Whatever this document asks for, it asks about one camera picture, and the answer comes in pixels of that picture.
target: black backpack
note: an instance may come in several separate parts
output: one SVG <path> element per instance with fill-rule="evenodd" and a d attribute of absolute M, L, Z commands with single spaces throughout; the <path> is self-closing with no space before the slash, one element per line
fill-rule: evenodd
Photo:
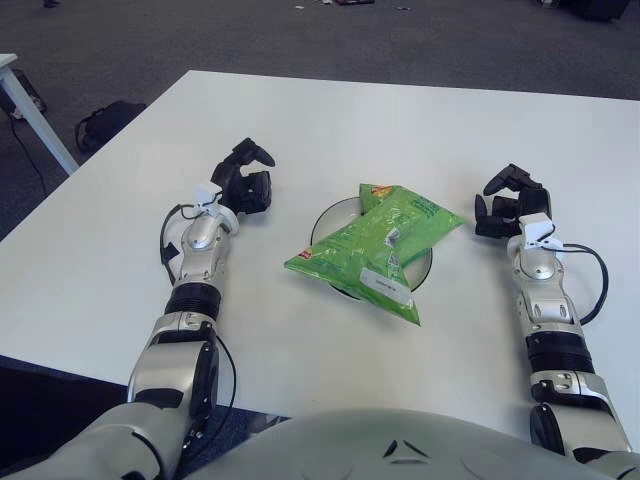
<path fill-rule="evenodd" d="M 136 118 L 147 105 L 128 103 L 118 100 L 109 106 L 100 108 L 75 126 L 76 145 L 83 152 L 95 152 Z M 82 124 L 84 136 L 80 138 Z"/>

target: black wire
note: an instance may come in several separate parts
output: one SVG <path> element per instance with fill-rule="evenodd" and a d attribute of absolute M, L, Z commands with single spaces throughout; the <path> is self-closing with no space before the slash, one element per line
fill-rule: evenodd
<path fill-rule="evenodd" d="M 160 263 L 162 263 L 164 268 L 167 270 L 167 274 L 169 275 L 169 281 L 171 282 L 171 285 L 176 283 L 176 277 L 171 271 L 171 267 L 169 266 L 169 260 L 165 258 L 166 247 L 164 246 L 164 232 L 167 228 L 167 224 L 169 223 L 169 220 L 171 220 L 171 217 L 173 217 L 176 213 L 178 213 L 178 210 L 182 211 L 182 207 L 183 205 L 178 204 L 175 207 L 173 207 L 171 210 L 169 210 L 169 213 L 167 213 L 167 216 L 164 217 L 164 222 L 162 222 L 162 228 L 160 229 Z"/>
<path fill-rule="evenodd" d="M 180 206 L 180 215 L 182 215 L 182 218 L 184 218 L 185 220 L 195 220 L 196 218 L 198 218 L 198 217 L 202 216 L 202 214 L 204 214 L 204 212 L 200 212 L 199 214 L 194 215 L 193 217 L 187 217 L 184 214 L 184 209 L 187 208 L 187 207 L 193 208 L 193 205 L 181 205 Z"/>
<path fill-rule="evenodd" d="M 605 300 L 607 299 L 607 293 L 609 292 L 609 270 L 607 270 L 607 265 L 606 263 L 604 263 L 604 260 L 602 260 L 602 257 L 598 255 L 598 252 L 596 252 L 595 250 L 578 243 L 565 243 L 564 246 L 569 248 L 579 248 L 580 250 L 560 250 L 548 247 L 542 248 L 544 250 L 549 250 L 552 252 L 588 253 L 589 255 L 593 255 L 596 258 L 596 260 L 600 264 L 600 270 L 602 271 L 602 291 L 600 292 L 600 297 L 598 298 L 598 301 L 596 302 L 593 309 L 587 315 L 580 319 L 580 324 L 586 325 L 591 320 L 596 318 L 598 313 L 600 313 L 600 310 L 602 310 L 602 306 L 604 305 Z"/>
<path fill-rule="evenodd" d="M 47 198 L 47 195 L 48 195 L 47 187 L 46 187 L 46 185 L 44 183 L 44 177 L 42 176 L 42 172 L 36 166 L 35 162 L 31 158 L 31 154 L 29 154 L 29 150 L 27 150 L 27 147 L 25 147 L 24 143 L 22 143 L 22 140 L 20 140 L 20 137 L 18 137 L 18 134 L 16 133 L 16 121 L 13 119 L 13 115 L 11 115 L 11 114 L 9 114 L 9 123 L 11 124 L 11 133 L 13 133 L 13 136 L 16 137 L 16 140 L 18 141 L 18 143 L 22 147 L 22 151 L 24 152 L 24 154 L 26 155 L 27 159 L 29 160 L 29 163 L 31 164 L 31 167 L 38 174 L 38 178 L 40 179 L 40 186 L 42 187 L 42 193 L 44 194 L 44 198 Z"/>
<path fill-rule="evenodd" d="M 554 225 L 554 226 L 553 226 L 553 228 L 551 229 L 551 231 L 550 231 L 549 233 L 545 233 L 543 236 L 541 236 L 541 237 L 538 239 L 538 242 L 541 242 L 541 241 L 542 241 L 542 240 L 544 240 L 545 238 L 550 237 L 551 235 L 553 235 L 553 234 L 555 233 L 555 231 L 556 231 L 556 226 Z"/>
<path fill-rule="evenodd" d="M 227 411 L 225 412 L 224 417 L 222 417 L 222 420 L 220 421 L 220 424 L 218 425 L 218 428 L 216 428 L 216 430 L 207 439 L 207 441 L 205 443 L 200 445 L 200 448 L 198 450 L 196 450 L 195 452 L 193 452 L 190 455 L 185 455 L 185 456 L 182 457 L 182 460 L 180 461 L 180 463 L 183 464 L 183 465 L 186 464 L 187 462 L 190 462 L 190 461 L 194 460 L 198 456 L 200 456 L 200 454 L 202 452 L 204 452 L 211 445 L 211 442 L 213 442 L 215 440 L 215 438 L 218 436 L 218 434 L 222 431 L 222 429 L 224 428 L 225 424 L 227 423 L 227 420 L 229 419 L 229 415 L 231 415 L 231 409 L 233 408 L 233 403 L 235 402 L 235 399 L 236 399 L 236 386 L 237 386 L 237 383 L 238 383 L 238 375 L 237 375 L 237 372 L 236 372 L 236 364 L 233 362 L 233 357 L 231 357 L 231 353 L 229 353 L 229 349 L 224 344 L 222 339 L 220 337 L 217 337 L 217 338 L 218 338 L 218 342 L 220 343 L 220 345 L 224 349 L 224 352 L 227 354 L 227 358 L 229 359 L 229 363 L 231 364 L 231 370 L 233 371 L 233 390 L 231 391 L 231 400 L 229 401 L 229 406 L 227 407 Z"/>

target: green chip bag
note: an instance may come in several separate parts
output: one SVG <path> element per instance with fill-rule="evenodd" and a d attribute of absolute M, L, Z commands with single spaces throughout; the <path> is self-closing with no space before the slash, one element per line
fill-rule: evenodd
<path fill-rule="evenodd" d="M 372 208 L 380 205 L 393 192 L 400 187 L 360 184 L 360 202 L 363 213 L 367 213 Z M 464 221 L 450 211 L 430 202 L 426 198 L 420 197 L 425 204 L 425 210 L 429 212 L 428 218 L 424 219 L 415 235 L 407 235 L 396 244 L 396 256 L 402 267 L 406 267 L 416 258 L 424 255 L 438 240 L 444 237 L 454 228 L 462 225 Z"/>
<path fill-rule="evenodd" d="M 284 265 L 420 325 L 398 252 L 406 248 L 403 255 L 416 258 L 462 220 L 402 187 L 389 188 L 385 197 L 373 202 L 367 196 L 365 215 Z M 410 241 L 415 236 L 419 240 Z"/>

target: table leg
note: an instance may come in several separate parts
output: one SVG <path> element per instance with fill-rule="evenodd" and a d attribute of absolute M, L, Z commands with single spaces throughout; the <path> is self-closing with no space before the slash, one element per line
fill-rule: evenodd
<path fill-rule="evenodd" d="M 9 67 L 0 68 L 0 86 L 7 92 L 9 98 L 20 109 L 31 128 L 36 132 L 42 143 L 46 145 L 60 166 L 71 175 L 78 169 L 78 164 L 73 159 L 67 148 L 60 141 L 47 120 L 33 104 L 33 101 Z"/>

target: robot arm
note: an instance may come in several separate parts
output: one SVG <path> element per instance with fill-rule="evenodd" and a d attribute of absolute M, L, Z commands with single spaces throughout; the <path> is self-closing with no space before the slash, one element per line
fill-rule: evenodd
<path fill-rule="evenodd" d="M 171 297 L 133 370 L 127 403 L 100 416 L 46 461 L 11 479 L 173 478 L 182 452 L 200 436 L 216 404 L 216 320 L 229 238 L 238 231 L 236 215 L 264 211 L 271 203 L 267 172 L 240 174 L 240 167 L 253 160 L 275 165 L 246 139 L 216 168 L 218 185 L 196 191 L 192 223 L 181 240 L 182 266 L 177 278 L 170 275 L 175 280 Z M 161 261 L 167 266 L 165 250 L 161 239 Z"/>
<path fill-rule="evenodd" d="M 487 214 L 483 198 L 476 196 L 476 233 L 509 237 L 507 255 L 531 364 L 531 395 L 539 403 L 531 411 L 531 440 L 580 463 L 606 463 L 608 470 L 603 472 L 617 477 L 627 462 L 604 462 L 605 456 L 613 455 L 609 452 L 623 452 L 615 455 L 629 455 L 636 465 L 638 457 L 628 453 L 631 447 L 605 382 L 595 373 L 581 325 L 597 314 L 606 288 L 596 309 L 580 320 L 562 286 L 562 255 L 575 251 L 565 249 L 575 245 L 563 245 L 554 236 L 549 193 L 513 164 L 491 180 L 483 193 L 491 195 L 504 187 L 519 192 L 519 198 L 494 197 L 492 215 Z M 606 286 L 604 262 L 601 266 Z"/>

